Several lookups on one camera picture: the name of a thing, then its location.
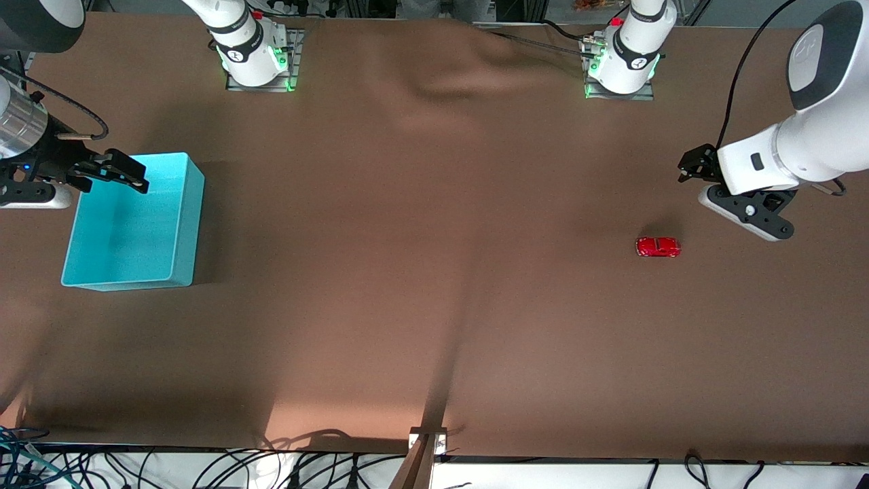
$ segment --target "black cable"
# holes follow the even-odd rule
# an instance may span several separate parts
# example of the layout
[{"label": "black cable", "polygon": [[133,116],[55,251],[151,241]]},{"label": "black cable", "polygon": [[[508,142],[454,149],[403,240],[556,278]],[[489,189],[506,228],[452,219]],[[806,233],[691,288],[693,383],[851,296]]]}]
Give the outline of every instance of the black cable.
[{"label": "black cable", "polygon": [[148,463],[148,459],[154,454],[154,450],[154,447],[148,450],[148,453],[145,454],[145,459],[142,460],[142,464],[139,466],[139,480],[136,482],[136,489],[142,489],[142,476],[145,474],[145,464]]},{"label": "black cable", "polygon": [[[382,459],[377,459],[377,460],[368,462],[366,464],[362,464],[359,466],[358,470],[362,470],[362,469],[364,469],[366,467],[370,467],[370,466],[375,466],[377,464],[380,464],[381,462],[386,462],[387,460],[404,459],[404,457],[405,457],[404,455],[390,455],[388,457],[383,457]],[[352,472],[345,473],[341,477],[333,480],[332,483],[329,484],[328,486],[324,486],[323,489],[329,489],[332,485],[337,484],[337,483],[341,482],[342,479],[349,477],[351,473]]]},{"label": "black cable", "polygon": [[654,460],[654,467],[652,467],[652,473],[649,474],[649,481],[646,483],[646,489],[652,489],[652,483],[654,482],[654,476],[658,473],[658,467],[660,466],[660,460]]},{"label": "black cable", "polygon": [[773,21],[773,19],[781,13],[782,10],[786,9],[790,6],[791,3],[796,2],[797,0],[787,0],[782,5],[779,6],[778,9],[774,10],[769,17],[766,18],[765,21],[760,25],[760,27],[754,32],[754,36],[752,40],[748,42],[748,46],[746,46],[745,52],[742,53],[742,58],[740,59],[740,63],[736,66],[736,72],[733,74],[733,81],[730,83],[730,94],[727,95],[727,108],[724,110],[724,123],[721,125],[721,133],[718,135],[718,143],[715,144],[715,149],[719,149],[721,147],[721,143],[724,142],[724,135],[727,132],[727,124],[730,123],[730,110],[733,108],[733,93],[736,91],[736,82],[740,79],[740,72],[742,71],[742,66],[746,63],[746,59],[748,58],[748,53],[751,52],[752,47],[754,47],[754,43],[757,42],[760,34],[763,33],[764,29],[766,29],[767,25]]},{"label": "black cable", "polygon": [[89,475],[92,475],[92,476],[96,477],[97,479],[100,479],[103,482],[103,484],[106,486],[106,489],[111,489],[111,486],[109,485],[109,481],[102,474],[97,473],[97,472],[93,472],[93,471],[89,471],[89,470],[84,471],[84,474],[85,474],[85,480],[88,481],[88,487],[92,487],[90,485],[90,479],[88,478]]},{"label": "black cable", "polygon": [[328,482],[326,485],[332,484],[332,481],[335,480],[335,468],[338,466],[338,454],[335,454],[335,459],[332,460],[332,473],[328,475]]},{"label": "black cable", "polygon": [[755,479],[758,478],[761,472],[763,472],[763,467],[766,463],[763,460],[758,460],[758,470],[754,471],[751,477],[748,478],[746,484],[742,486],[742,489],[748,489],[748,487],[754,482]]},{"label": "black cable", "polygon": [[27,75],[24,75],[23,73],[18,73],[17,71],[12,70],[11,68],[3,66],[2,64],[0,64],[0,70],[8,75],[12,75],[13,77],[18,77],[18,79],[23,80],[29,84],[36,86],[39,90],[45,90],[45,91],[49,92],[51,95],[53,95],[57,98],[60,98],[61,100],[63,100],[67,104],[72,105],[73,107],[75,107],[78,110],[87,114],[90,118],[94,119],[97,124],[100,124],[100,128],[102,129],[102,132],[100,132],[99,134],[91,134],[88,137],[88,139],[96,141],[98,139],[103,139],[109,135],[109,126],[105,123],[105,121],[103,121],[91,109],[88,109],[84,105],[81,105],[80,103],[76,102],[72,98],[65,96],[63,93],[61,93],[59,91],[54,90],[53,88],[49,87],[48,85],[41,84],[41,83],[37,82],[37,80],[34,80],[33,78],[28,77]]},{"label": "black cable", "polygon": [[[235,456],[234,453],[232,454],[232,458],[233,458],[234,460],[238,460],[239,462],[242,462],[241,460],[239,460],[239,458],[237,458],[237,457]],[[278,461],[277,461],[277,470],[279,470],[279,471],[281,470],[281,460],[280,460],[280,459],[278,459]],[[245,473],[245,477],[248,478],[248,483],[247,483],[247,484],[250,484],[250,467],[249,467],[247,464],[244,465],[244,473]],[[278,472],[278,476],[277,476],[278,480],[281,479],[281,475],[280,475],[280,474],[281,474],[281,473]]]},{"label": "black cable", "polygon": [[703,6],[700,7],[700,11],[697,12],[697,15],[694,16],[694,19],[692,19],[692,21],[689,25],[697,25],[697,21],[699,21],[700,18],[703,17],[703,14],[706,13],[706,9],[709,8],[709,4],[712,3],[712,1],[713,0],[706,0],[706,3],[704,3]]},{"label": "black cable", "polygon": [[[697,476],[691,470],[691,467],[688,465],[688,463],[691,461],[691,459],[697,460],[697,462],[700,464],[700,472],[703,475],[702,479],[699,476]],[[688,455],[685,456],[685,470],[688,471],[688,474],[694,480],[696,480],[697,482],[700,482],[700,484],[703,485],[703,489],[709,489],[709,476],[706,474],[706,465],[703,463],[703,459],[701,459],[699,455],[695,455],[693,453],[688,453]]]},{"label": "black cable", "polygon": [[106,459],[106,464],[108,464],[108,466],[111,467],[111,470],[115,471],[116,474],[121,476],[121,479],[123,479],[124,486],[128,486],[129,484],[127,483],[127,476],[123,475],[123,472],[118,470],[117,467],[115,467],[114,464],[111,463],[111,459],[109,458],[109,454],[104,453],[103,456]]},{"label": "black cable", "polygon": [[247,464],[250,464],[252,462],[256,462],[259,459],[265,459],[266,457],[270,457],[272,454],[273,453],[271,451],[269,451],[269,452],[265,452],[265,453],[262,453],[262,452],[254,453],[254,454],[248,456],[246,459],[241,461],[241,463],[242,463],[241,466],[237,466],[237,465],[230,466],[228,469],[221,472],[221,474],[217,476],[218,478],[220,478],[220,480],[217,480],[216,478],[212,479],[211,482],[205,486],[205,488],[206,489],[216,489],[217,487],[222,486],[224,482],[226,482],[227,480],[229,480],[230,477],[232,477],[232,474],[238,472],[243,466],[247,466]]},{"label": "black cable", "polygon": [[[15,52],[18,55],[18,62],[21,64],[21,72],[27,73],[27,68],[24,66],[24,58],[21,56],[21,51],[15,51]],[[27,91],[27,82],[25,82],[24,80],[22,80],[20,78],[18,81],[21,82],[21,84],[20,84],[21,90]]]},{"label": "black cable", "polygon": [[[70,467],[71,466],[70,460],[67,459],[66,456],[67,456],[67,453],[64,453],[63,454],[63,463],[66,464],[67,469],[72,471],[72,469]],[[76,461],[77,461],[76,466],[78,467],[79,473],[81,473],[81,475],[82,475],[82,478],[78,480],[78,485],[87,486],[88,489],[94,489],[94,486],[92,486],[90,484],[90,481],[87,481],[87,483],[85,483],[85,481],[84,481],[87,478],[87,476],[84,474],[84,471],[87,470],[87,466],[85,466],[85,464],[84,464],[86,460],[87,459],[84,458],[84,452],[79,453],[78,457],[76,457]]]},{"label": "black cable", "polygon": [[618,12],[615,13],[614,16],[612,16],[612,17],[609,18],[609,22],[612,22],[613,19],[617,18],[617,17],[620,16],[622,13],[624,13],[624,11],[627,10],[627,8],[630,7],[630,6],[631,6],[631,3],[630,3],[630,2],[626,2],[626,3],[625,3],[625,6],[622,7],[621,10],[619,10]]},{"label": "black cable", "polygon": [[138,480],[139,480],[140,482],[146,482],[146,483],[148,483],[149,485],[151,485],[152,487],[154,487],[155,489],[163,489],[162,487],[158,486],[157,484],[154,484],[154,483],[151,482],[150,480],[148,480],[148,479],[146,479],[146,478],[144,478],[144,477],[139,477],[138,475],[136,475],[136,473],[133,472],[132,470],[130,470],[129,468],[127,468],[127,466],[125,466],[125,465],[123,464],[123,462],[121,462],[121,460],[119,460],[119,459],[115,456],[114,453],[106,452],[106,455],[108,455],[109,457],[111,457],[112,460],[115,460],[115,462],[118,464],[118,466],[120,466],[120,467],[121,467],[121,468],[122,468],[126,473],[128,473],[129,475],[131,475],[131,476],[133,476],[133,477],[138,477]]},{"label": "black cable", "polygon": [[371,489],[371,486],[368,485],[368,482],[365,482],[365,479],[362,478],[362,474],[359,474],[359,482],[362,482],[362,485],[365,486],[365,489]]},{"label": "black cable", "polygon": [[833,183],[836,184],[839,189],[837,191],[832,191],[822,184],[812,184],[812,187],[816,190],[824,192],[826,195],[830,195],[833,197],[844,197],[848,193],[848,189],[845,188],[845,184],[842,183],[838,178],[833,179]]},{"label": "black cable", "polygon": [[292,17],[319,17],[319,18],[328,18],[328,17],[324,16],[323,14],[319,14],[319,13],[310,13],[310,14],[279,14],[279,13],[276,13],[276,12],[275,12],[275,13],[273,13],[273,12],[265,12],[265,11],[262,11],[262,10],[260,10],[260,12],[262,12],[262,15],[263,15],[264,17],[278,17],[278,18],[292,18]]},{"label": "black cable", "polygon": [[555,23],[551,20],[543,19],[540,21],[540,23],[544,23],[544,24],[548,25],[549,27],[555,29],[559,34],[561,34],[562,36],[564,36],[568,39],[573,39],[574,41],[581,41],[582,40],[582,36],[577,36],[575,34],[571,34],[570,32],[567,32],[566,30],[563,30],[560,25],[558,25],[557,23]]},{"label": "black cable", "polygon": [[[299,456],[298,459],[295,460],[295,463],[293,464],[293,470],[289,471],[289,475],[287,476],[286,479],[284,479],[278,483],[278,485],[276,486],[277,489],[281,489],[281,486],[283,486],[284,484],[287,484],[287,487],[289,487],[289,483],[292,481],[291,479],[293,477],[295,477],[295,478],[299,477],[299,471],[301,471],[303,468],[305,468],[305,466],[311,464],[315,460],[318,460],[318,459],[325,457],[326,453],[317,453],[314,457],[312,457],[308,460],[302,461],[302,459],[304,459],[306,455],[308,455],[308,454],[303,453],[302,455]],[[299,487],[302,487],[302,485],[298,484],[298,482],[296,482],[296,486],[294,489],[298,489]]]},{"label": "black cable", "polygon": [[203,477],[205,477],[205,474],[209,473],[209,470],[211,470],[215,465],[217,465],[217,462],[220,462],[221,460],[223,460],[227,457],[232,457],[234,459],[236,453],[241,453],[241,452],[246,452],[246,451],[247,451],[247,449],[244,449],[244,448],[242,448],[241,450],[235,450],[233,452],[227,450],[226,453],[224,453],[220,457],[217,457],[216,459],[211,460],[211,463],[206,465],[205,468],[202,469],[202,472],[199,472],[199,475],[196,476],[196,480],[193,481],[192,489],[196,489],[197,487],[199,487],[199,481],[202,480]]},{"label": "black cable", "polygon": [[320,477],[321,475],[323,475],[324,473],[326,473],[329,469],[331,469],[331,470],[332,470],[332,477],[329,477],[329,478],[328,478],[328,483],[326,484],[326,487],[328,487],[329,484],[332,484],[333,479],[335,478],[335,468],[336,468],[337,466],[343,464],[344,462],[347,462],[347,461],[350,461],[350,460],[352,460],[352,458],[351,458],[351,459],[344,459],[344,460],[342,460],[342,461],[339,462],[339,461],[338,461],[338,454],[336,453],[336,454],[335,454],[335,462],[333,462],[331,466],[327,466],[326,468],[321,469],[321,470],[318,471],[318,472],[315,472],[314,475],[308,477],[307,479],[305,479],[304,482],[302,482],[301,484],[299,484],[299,487],[304,487],[304,486],[306,486],[306,485],[307,485],[308,483],[310,483],[312,480],[314,480],[314,479]]},{"label": "black cable", "polygon": [[[61,454],[56,455],[55,458],[53,458],[53,459],[50,460],[50,463],[53,464],[53,463],[55,462],[55,460],[59,459],[60,457],[61,457]],[[39,488],[39,489],[44,489],[44,487],[45,487],[47,484],[50,484],[51,482],[54,482],[55,480],[62,479],[62,478],[64,478],[64,477],[68,476],[68,475],[69,475],[69,476],[72,475],[72,471],[71,471],[68,467],[65,467],[64,470],[62,470],[62,471],[60,471],[60,472],[58,472],[58,473],[55,473],[55,474],[51,475],[51,476],[48,477],[47,479],[42,479],[42,478],[41,478],[41,477],[42,477],[42,474],[43,474],[47,469],[48,469],[48,467],[44,466],[42,469],[39,470],[39,472],[36,473],[36,476],[40,478],[39,482],[36,482],[36,483],[30,484],[30,485],[27,485],[27,486],[19,486],[19,487],[17,487],[16,489],[37,489],[37,488]]]},{"label": "black cable", "polygon": [[590,52],[582,52],[577,50],[569,50],[568,48],[562,48],[560,46],[553,46],[552,44],[541,43],[540,41],[534,41],[533,39],[526,39],[525,37],[514,36],[513,34],[506,34],[504,32],[493,32],[496,36],[505,37],[507,39],[513,39],[519,43],[531,44],[543,49],[559,51],[567,54],[576,55],[579,57],[594,57],[593,53]]}]

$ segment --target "cable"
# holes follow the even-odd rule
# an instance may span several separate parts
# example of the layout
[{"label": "cable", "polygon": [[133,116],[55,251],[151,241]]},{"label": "cable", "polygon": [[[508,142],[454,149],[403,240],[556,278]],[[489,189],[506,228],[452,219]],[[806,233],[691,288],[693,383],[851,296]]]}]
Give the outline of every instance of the cable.
[{"label": "cable", "polygon": [[561,28],[561,26],[559,26],[557,23],[555,23],[551,20],[543,19],[540,21],[540,23],[544,23],[544,24],[548,25],[549,27],[555,29],[559,34],[561,34],[562,36],[564,36],[568,39],[573,39],[574,41],[581,41],[582,40],[582,36],[577,36],[575,34],[571,34],[570,32],[567,32],[566,30],[563,30]]},{"label": "cable", "polygon": [[336,453],[336,454],[335,454],[335,462],[332,463],[332,466],[328,466],[328,467],[326,467],[325,469],[322,469],[322,470],[320,470],[320,471],[318,471],[318,472],[315,472],[314,475],[312,475],[312,476],[308,477],[307,479],[305,479],[305,481],[302,482],[302,483],[299,485],[299,487],[307,486],[309,482],[311,482],[312,480],[314,480],[314,479],[320,477],[321,475],[323,475],[324,473],[326,473],[329,469],[332,469],[332,477],[329,477],[329,478],[328,478],[328,483],[326,484],[326,487],[329,487],[329,485],[332,484],[333,479],[334,479],[334,477],[335,477],[335,468],[336,468],[337,466],[343,464],[344,462],[347,462],[347,461],[350,461],[350,460],[352,460],[352,458],[351,458],[351,459],[344,459],[344,460],[342,460],[342,461],[339,462],[339,461],[338,461],[338,454]]},{"label": "cable", "polygon": [[270,457],[272,454],[273,453],[271,451],[267,451],[265,453],[258,452],[258,453],[254,453],[254,454],[248,456],[246,459],[244,459],[244,461],[241,461],[241,463],[242,463],[241,466],[238,466],[238,465],[230,466],[228,469],[224,470],[223,472],[220,473],[220,475],[217,476],[218,478],[220,478],[220,480],[217,480],[217,478],[212,479],[211,482],[205,486],[205,488],[206,489],[216,489],[217,487],[222,486],[224,482],[226,482],[227,480],[229,480],[230,477],[232,477],[232,474],[238,472],[239,469],[241,469],[242,467],[247,466],[247,464],[249,464],[251,462],[256,462],[259,459],[265,459],[266,457]]},{"label": "cable", "polygon": [[293,479],[295,479],[295,485],[291,489],[298,489],[299,487],[302,487],[302,485],[299,484],[299,481],[298,481],[299,471],[301,469],[305,468],[305,466],[313,463],[315,460],[321,459],[321,458],[326,456],[325,453],[317,453],[314,457],[312,457],[308,460],[302,461],[302,459],[304,459],[306,455],[308,455],[308,454],[303,453],[302,455],[299,456],[298,459],[295,460],[295,463],[293,464],[293,470],[289,471],[289,475],[287,476],[286,479],[284,479],[278,483],[278,485],[276,486],[277,489],[281,489],[281,486],[283,486],[284,484],[287,484],[287,488],[289,488],[290,484],[292,484],[292,482],[293,482]]},{"label": "cable", "polygon": [[[688,462],[690,462],[691,459],[697,460],[697,462],[700,464],[700,472],[703,475],[703,479],[701,479],[694,472],[692,472],[691,467],[688,465]],[[706,474],[706,465],[703,464],[703,459],[701,459],[699,455],[689,452],[688,455],[685,456],[685,470],[688,471],[688,474],[694,480],[700,482],[700,484],[703,485],[704,489],[709,489],[709,476]]]},{"label": "cable", "polygon": [[263,14],[265,17],[278,17],[278,18],[284,18],[284,17],[286,17],[286,18],[291,18],[291,17],[319,17],[319,18],[328,18],[328,17],[324,16],[323,14],[318,14],[318,13],[313,13],[313,14],[279,14],[279,13],[273,13],[273,12],[265,12],[265,11],[262,11],[262,10],[261,10],[261,12],[262,12],[262,14]]},{"label": "cable", "polygon": [[616,12],[614,16],[612,16],[612,17],[609,18],[609,22],[612,22],[613,19],[618,18],[618,16],[620,16],[622,13],[624,13],[624,11],[627,10],[627,8],[630,7],[630,6],[631,6],[631,3],[630,3],[630,2],[625,2],[625,6],[622,7],[621,10],[619,10],[618,12]]},{"label": "cable", "polygon": [[[368,462],[368,463],[366,463],[366,464],[362,464],[362,465],[359,466],[358,470],[362,470],[362,469],[364,469],[364,468],[366,468],[366,467],[370,467],[370,466],[374,466],[374,465],[380,464],[381,462],[385,462],[385,461],[387,461],[387,460],[404,459],[404,457],[405,457],[404,455],[390,455],[390,456],[388,456],[388,457],[383,457],[382,459],[377,459],[377,460],[374,460],[374,461]],[[337,483],[341,482],[342,479],[345,479],[345,478],[349,477],[351,473],[352,473],[352,472],[347,472],[347,473],[345,473],[345,474],[342,475],[341,477],[339,477],[339,478],[333,480],[333,481],[332,481],[328,486],[324,486],[323,489],[329,489],[332,485],[337,484]]]},{"label": "cable", "polygon": [[834,178],[833,183],[836,184],[837,187],[839,187],[837,191],[830,190],[824,185],[818,183],[812,184],[812,188],[833,197],[844,197],[848,193],[848,189],[845,188],[845,184],[843,184],[841,180],[839,180],[838,178]]},{"label": "cable", "polygon": [[202,480],[203,477],[205,477],[205,474],[207,474],[209,472],[209,470],[212,469],[212,467],[217,465],[217,462],[219,462],[227,457],[232,457],[234,459],[236,453],[241,453],[241,452],[246,452],[246,451],[247,451],[247,449],[244,449],[244,448],[242,448],[241,450],[235,450],[233,452],[230,452],[229,450],[227,450],[226,453],[224,453],[220,457],[217,457],[216,459],[211,460],[211,463],[206,465],[205,468],[202,469],[202,472],[199,472],[199,475],[196,477],[196,480],[193,481],[192,489],[196,489],[197,487],[199,487],[199,481]]},{"label": "cable", "polygon": [[109,458],[109,454],[108,454],[108,453],[104,453],[103,456],[104,456],[105,459],[106,459],[106,464],[108,464],[109,467],[111,467],[111,470],[115,471],[116,474],[118,474],[118,475],[121,476],[121,479],[123,480],[123,484],[124,484],[124,486],[128,486],[129,483],[127,482],[127,476],[123,475],[123,472],[119,471],[119,470],[118,470],[118,469],[117,469],[117,468],[116,468],[116,467],[111,463],[111,459]]},{"label": "cable", "polygon": [[[237,457],[235,456],[234,453],[232,454],[232,458],[233,458],[233,460],[237,460],[238,462],[242,462],[241,460],[239,460],[239,458],[237,458]],[[281,460],[280,460],[280,459],[278,459],[278,461],[277,461],[277,470],[278,470],[278,471],[281,470]],[[247,487],[247,485],[250,484],[250,467],[249,467],[247,464],[244,465],[244,473],[245,473],[245,476],[248,478],[248,481],[247,481],[247,483],[245,484],[245,487]],[[278,475],[277,475],[277,478],[276,478],[276,479],[277,479],[277,480],[280,480],[280,479],[281,479],[281,473],[280,473],[280,472],[278,472]]]},{"label": "cable", "polygon": [[365,489],[371,489],[371,486],[368,485],[368,482],[365,482],[365,479],[362,478],[362,475],[359,475],[359,482],[362,482],[362,485],[365,486]]},{"label": "cable", "polygon": [[[18,55],[18,63],[21,64],[21,72],[26,73],[27,69],[24,66],[24,58],[21,56],[21,51],[15,51],[15,52]],[[21,85],[20,85],[21,90],[27,91],[27,82],[25,82],[24,80],[21,80],[21,79],[19,79],[18,81],[21,82]]]},{"label": "cable", "polygon": [[330,473],[328,475],[328,482],[326,483],[326,486],[328,486],[329,484],[332,484],[332,481],[335,480],[335,468],[337,466],[338,466],[338,454],[336,453],[335,459],[332,460],[332,473]]},{"label": "cable", "polygon": [[736,72],[733,74],[733,81],[730,83],[730,94],[727,95],[727,108],[724,110],[724,123],[721,125],[721,133],[718,135],[718,143],[715,145],[715,149],[719,149],[721,147],[721,143],[724,142],[724,135],[727,132],[727,125],[730,123],[730,110],[733,108],[733,93],[736,91],[736,82],[740,79],[740,72],[742,71],[742,66],[746,63],[746,59],[748,58],[748,53],[752,51],[752,47],[754,47],[754,43],[757,42],[760,34],[763,33],[764,29],[766,29],[767,25],[773,21],[773,19],[781,13],[782,10],[786,9],[790,6],[791,3],[796,2],[797,0],[787,0],[782,5],[779,6],[778,9],[774,10],[769,17],[766,18],[765,21],[760,25],[760,27],[754,32],[754,36],[752,40],[748,42],[748,46],[746,46],[745,52],[742,53],[742,58],[740,59],[740,63],[736,66]]},{"label": "cable", "polygon": [[514,41],[517,41],[519,43],[531,44],[547,50],[559,51],[579,57],[594,57],[594,53],[569,50],[568,48],[562,48],[560,46],[554,46],[552,44],[541,43],[540,41],[534,41],[532,39],[526,39],[525,37],[514,36],[513,34],[506,34],[504,32],[493,32],[492,34],[500,37],[505,37],[507,39],[513,39]]},{"label": "cable", "polygon": [[[620,15],[621,15],[625,10],[627,10],[627,8],[630,7],[630,6],[631,6],[631,3],[630,3],[630,2],[625,2],[625,6],[622,7],[621,10],[619,10],[618,12],[616,12],[614,16],[610,17],[610,18],[609,18],[609,22],[607,22],[607,23],[611,23],[611,22],[613,21],[613,19],[615,19],[616,17],[620,16]],[[539,23],[543,23],[543,24],[545,24],[545,25],[548,25],[549,27],[555,29],[555,31],[557,31],[557,32],[558,32],[559,34],[561,34],[562,36],[564,36],[564,37],[566,37],[566,38],[568,38],[568,39],[573,39],[574,41],[581,41],[583,37],[588,36],[588,35],[594,33],[594,32],[592,31],[592,32],[588,32],[587,34],[581,34],[581,35],[571,34],[570,32],[567,32],[566,30],[562,29],[561,26],[558,25],[557,23],[555,23],[555,22],[553,22],[553,21],[551,21],[551,20],[547,20],[547,19],[543,19],[543,20],[541,20]]]},{"label": "cable", "polygon": [[85,471],[84,471],[84,477],[85,477],[86,480],[88,481],[88,486],[91,486],[91,485],[90,485],[90,479],[87,479],[89,475],[92,475],[92,476],[96,477],[97,479],[100,479],[100,480],[103,482],[103,484],[106,486],[106,489],[111,489],[111,486],[109,485],[109,481],[106,480],[106,478],[105,478],[102,474],[97,473],[97,472],[92,472],[92,471],[89,471],[89,470],[85,470]]},{"label": "cable", "polygon": [[154,450],[154,447],[148,450],[148,453],[145,454],[145,460],[142,460],[142,464],[139,466],[139,480],[136,482],[136,489],[142,489],[142,476],[145,474],[145,464],[148,463],[150,456],[154,454]]},{"label": "cable", "polygon": [[[0,446],[2,446],[3,448],[6,448],[7,450],[11,450],[10,444],[8,444],[8,443],[5,443],[5,442],[0,443]],[[22,451],[20,451],[20,450],[18,451],[18,457],[24,457],[24,458],[26,458],[26,459],[30,459],[30,460],[32,460],[32,461],[34,461],[34,462],[37,462],[38,464],[40,464],[40,465],[42,465],[42,466],[45,466],[45,467],[48,468],[50,471],[52,471],[52,472],[54,472],[54,473],[56,473],[56,474],[61,474],[61,473],[63,473],[64,475],[61,477],[61,479],[66,479],[66,481],[67,481],[68,483],[70,483],[70,486],[72,486],[73,489],[84,489],[84,488],[83,488],[81,485],[79,485],[75,480],[73,480],[69,475],[65,474],[65,471],[62,471],[62,470],[59,469],[57,466],[55,466],[54,464],[52,464],[52,463],[49,462],[48,460],[43,459],[42,457],[37,457],[36,455],[34,455],[34,454],[30,453],[30,452],[27,452],[27,451],[22,452]],[[39,484],[40,486],[43,486],[43,482],[42,482],[42,481],[40,481],[38,484]]]},{"label": "cable", "polygon": [[697,15],[694,16],[694,19],[691,20],[691,23],[689,25],[697,25],[697,21],[699,21],[700,18],[703,17],[703,14],[706,13],[706,9],[709,8],[710,3],[712,3],[712,0],[706,0],[706,3],[704,3],[703,6],[700,7],[700,11],[697,12]]},{"label": "cable", "polygon": [[154,487],[155,489],[163,489],[162,487],[158,486],[157,484],[154,484],[154,483],[151,482],[150,480],[148,480],[148,479],[146,479],[146,478],[144,478],[144,477],[139,477],[138,475],[136,475],[136,473],[133,472],[132,470],[130,470],[129,468],[127,468],[127,466],[125,466],[125,465],[121,462],[121,460],[119,460],[119,459],[115,456],[114,453],[106,452],[106,455],[109,456],[109,457],[111,457],[112,460],[115,460],[115,462],[118,464],[118,466],[120,466],[120,467],[121,467],[121,468],[122,468],[126,473],[128,473],[129,475],[132,475],[133,477],[138,477],[138,480],[139,480],[140,482],[148,483],[149,485],[151,485],[151,486]]},{"label": "cable", "polygon": [[660,460],[654,460],[654,467],[652,467],[652,473],[649,474],[649,481],[646,483],[646,489],[652,489],[652,483],[654,482],[654,476],[658,473],[658,467],[660,466]]},{"label": "cable", "polygon": [[748,478],[746,484],[742,486],[742,489],[748,489],[748,487],[754,482],[755,479],[758,478],[761,472],[763,472],[763,467],[766,463],[763,460],[758,460],[758,470],[754,471],[751,477]]},{"label": "cable", "polygon": [[53,96],[55,96],[55,97],[57,97],[57,98],[60,98],[61,100],[63,100],[63,101],[66,102],[67,104],[70,104],[70,105],[72,105],[73,107],[77,108],[78,110],[84,112],[84,113],[87,114],[90,118],[94,119],[94,120],[96,121],[97,124],[100,124],[100,128],[102,128],[102,130],[103,130],[102,132],[100,132],[99,134],[91,134],[91,135],[89,135],[89,136],[85,136],[85,138],[90,139],[90,140],[92,140],[92,141],[96,141],[96,140],[98,140],[98,139],[103,139],[103,138],[105,138],[106,136],[109,135],[109,126],[105,123],[105,121],[103,121],[103,120],[102,120],[102,119],[101,119],[97,114],[95,114],[91,109],[88,109],[88,108],[85,107],[84,105],[81,105],[80,103],[76,102],[76,101],[73,100],[72,98],[69,98],[69,97],[65,96],[63,93],[61,93],[61,92],[59,92],[59,91],[54,90],[53,88],[49,87],[48,85],[41,84],[41,83],[37,82],[37,80],[34,80],[33,78],[28,77],[27,75],[24,75],[24,74],[22,74],[22,73],[18,73],[18,72],[15,71],[15,70],[12,70],[12,69],[10,69],[10,68],[7,68],[6,66],[3,66],[2,64],[0,64],[0,70],[3,71],[4,73],[8,74],[8,75],[12,75],[13,77],[18,77],[18,79],[23,80],[23,81],[25,81],[25,82],[28,82],[28,83],[34,85],[34,86],[36,86],[37,88],[39,88],[40,90],[45,90],[45,91],[49,92],[51,95],[53,95]]}]

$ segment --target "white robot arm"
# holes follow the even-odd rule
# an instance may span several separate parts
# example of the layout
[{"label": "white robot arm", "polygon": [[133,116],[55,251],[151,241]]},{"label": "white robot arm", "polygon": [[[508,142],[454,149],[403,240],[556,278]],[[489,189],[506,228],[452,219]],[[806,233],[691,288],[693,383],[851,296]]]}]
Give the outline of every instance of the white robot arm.
[{"label": "white robot arm", "polygon": [[[789,238],[778,216],[803,183],[869,169],[869,0],[827,10],[791,48],[787,84],[796,113],[715,150],[689,151],[682,177],[702,178],[700,202],[764,239]],[[839,184],[839,191],[844,187]]]},{"label": "white robot arm", "polygon": [[676,24],[673,0],[633,0],[625,23],[604,30],[607,50],[588,75],[617,94],[634,93],[652,76],[660,47]]},{"label": "white robot arm", "polygon": [[275,55],[287,45],[286,29],[254,18],[244,0],[183,0],[209,28],[229,74],[256,87],[272,81],[287,66]]}]

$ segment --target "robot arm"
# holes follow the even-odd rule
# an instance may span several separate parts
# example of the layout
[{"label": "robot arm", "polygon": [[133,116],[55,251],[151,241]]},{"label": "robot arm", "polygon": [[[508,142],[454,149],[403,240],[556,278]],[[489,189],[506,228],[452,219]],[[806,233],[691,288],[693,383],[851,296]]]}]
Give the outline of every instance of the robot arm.
[{"label": "robot arm", "polygon": [[[78,39],[83,23],[80,0],[0,2],[0,47],[62,52]],[[16,77],[26,78],[54,92],[5,66],[0,70],[14,82]],[[108,134],[105,126],[101,135],[76,134],[45,110],[42,97],[40,92],[27,94],[0,77],[0,208],[67,207],[72,201],[70,187],[87,192],[94,179],[124,184],[140,193],[148,191],[145,167],[136,160],[118,150],[99,154],[84,145],[85,140]]]},{"label": "robot arm", "polygon": [[818,17],[791,48],[786,74],[796,113],[718,150],[691,150],[680,163],[680,181],[718,184],[700,194],[703,205],[770,241],[793,234],[778,214],[799,185],[869,169],[869,0]]},{"label": "robot arm", "polygon": [[183,0],[209,28],[223,66],[239,83],[267,84],[287,69],[275,55],[286,45],[286,28],[254,18],[244,0]]},{"label": "robot arm", "polygon": [[618,94],[634,93],[652,77],[659,50],[676,24],[673,0],[633,0],[625,23],[604,30],[607,51],[590,77]]}]

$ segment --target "metal base plate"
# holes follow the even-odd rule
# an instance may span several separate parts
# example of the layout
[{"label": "metal base plate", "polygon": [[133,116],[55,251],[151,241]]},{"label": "metal base plate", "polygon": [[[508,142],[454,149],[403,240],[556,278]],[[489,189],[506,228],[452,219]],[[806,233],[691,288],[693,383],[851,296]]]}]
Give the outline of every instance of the metal base plate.
[{"label": "metal base plate", "polygon": [[[608,30],[614,30],[613,27],[608,27]],[[596,56],[603,55],[603,50],[606,48],[607,44],[607,30],[596,30],[593,34],[593,37],[597,40],[595,43],[586,43],[584,41],[579,41],[580,50],[582,52],[590,52]],[[586,84],[586,98],[609,98],[612,100],[654,100],[654,94],[652,92],[652,84],[648,80],[643,84],[642,88],[637,90],[634,93],[629,93],[627,95],[615,93],[610,90],[607,90],[597,81],[596,78],[588,75],[588,71],[591,69],[592,63],[596,63],[593,60],[588,58],[584,58],[582,60],[582,74],[585,78]]]},{"label": "metal base plate", "polygon": [[654,100],[654,93],[652,92],[652,84],[646,82],[643,87],[637,90],[634,93],[629,93],[627,95],[622,95],[620,93],[611,92],[600,84],[596,79],[590,77],[588,73],[585,74],[586,79],[586,98],[609,98],[613,100],[645,100],[651,101]]},{"label": "metal base plate", "polygon": [[277,77],[265,85],[248,87],[239,84],[233,77],[226,74],[226,90],[229,91],[259,91],[259,92],[287,92],[295,91],[299,80],[299,65],[302,63],[302,45],[305,41],[305,29],[287,29],[285,52],[275,54],[278,61],[280,57],[286,57],[287,68],[277,74]]}]

